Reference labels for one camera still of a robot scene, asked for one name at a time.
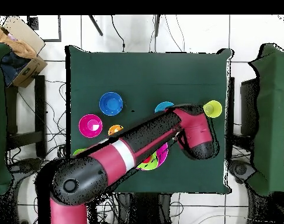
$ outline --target purple cup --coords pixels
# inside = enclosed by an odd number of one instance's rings
[[[87,114],[79,121],[79,131],[87,138],[97,137],[102,132],[102,120],[94,114]]]
[[[158,156],[158,166],[163,164],[163,162],[166,160],[168,154],[168,144],[165,143],[162,147],[160,147],[157,150],[157,156]]]

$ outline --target plastic cup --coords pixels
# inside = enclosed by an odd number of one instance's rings
[[[157,150],[157,156],[158,156],[158,166],[157,167],[163,164],[163,162],[167,158],[167,155],[168,155],[168,144],[165,143],[162,147],[160,147]]]
[[[97,137],[102,132],[102,120],[94,114],[87,114],[79,121],[79,131],[87,138]]]
[[[104,114],[108,116],[115,116],[122,110],[123,100],[119,94],[115,92],[107,92],[99,100],[99,108]]]
[[[73,155],[77,155],[77,154],[79,154],[79,153],[81,153],[81,152],[83,152],[83,151],[85,151],[86,149],[77,149],[74,153],[73,153]]]
[[[144,162],[140,163],[136,169],[143,171],[156,169],[158,166],[157,152],[154,152],[150,157],[148,157]]]
[[[222,105],[217,100],[211,100],[203,106],[205,114],[210,118],[217,118],[222,113]]]
[[[157,105],[154,112],[157,113],[158,111],[164,111],[167,107],[171,107],[173,105],[174,104],[170,101],[161,102],[159,105]]]
[[[108,135],[111,136],[113,135],[114,133],[117,133],[118,131],[121,131],[123,129],[123,127],[121,125],[113,125],[109,128],[108,130]]]

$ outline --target chair wheel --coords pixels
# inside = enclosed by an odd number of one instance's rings
[[[20,224],[29,224],[27,220],[23,220]]]
[[[239,178],[235,178],[235,182],[237,182],[238,184],[244,184],[244,182]]]

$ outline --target floor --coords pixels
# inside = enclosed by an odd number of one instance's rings
[[[240,133],[241,108],[239,87],[242,81],[255,77],[253,69],[247,62],[256,59],[260,45],[276,43],[284,48],[284,15],[163,15],[157,37],[158,53],[183,50],[182,33],[185,39],[185,51],[189,53],[216,53],[222,48],[234,51],[231,60],[231,76],[235,77],[234,132]],[[154,51],[154,39],[150,45],[154,30],[153,15],[116,15],[114,24],[126,44],[125,52],[147,53]],[[56,18],[41,19],[40,37],[51,39],[50,33],[56,35]],[[65,128],[65,52],[64,46],[74,45],[91,52],[121,52],[122,41],[116,34],[110,16],[95,16],[104,35],[101,37],[88,16],[61,16],[61,42],[47,42],[39,56],[47,61],[48,66],[41,72],[46,76],[47,100],[47,148],[65,143],[63,135],[53,140],[51,133],[57,133],[57,122]],[[19,89],[27,103],[34,108],[34,83]],[[26,103],[18,99],[18,131],[34,131],[34,114]],[[57,152],[51,152],[48,159],[53,159]],[[18,159],[35,157],[34,145],[24,146]],[[35,175],[22,183],[19,196],[19,215],[30,224],[37,218],[37,200],[33,180]],[[174,194],[171,198],[172,224],[245,224],[248,215],[248,197],[244,185],[237,184],[228,175],[228,186],[232,192],[228,195],[216,194]],[[113,214],[108,212],[106,221],[112,222]]]

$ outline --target metal pole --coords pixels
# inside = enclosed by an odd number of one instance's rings
[[[158,37],[158,27],[159,27],[159,25],[160,25],[160,16],[161,15],[156,15],[155,16],[155,33],[154,33],[154,35],[156,36],[156,37]]]
[[[98,33],[100,36],[103,36],[103,33],[101,31],[101,29],[99,28],[98,24],[96,23],[95,19],[93,18],[93,16],[89,16],[92,23],[94,24],[95,28],[97,29]]]

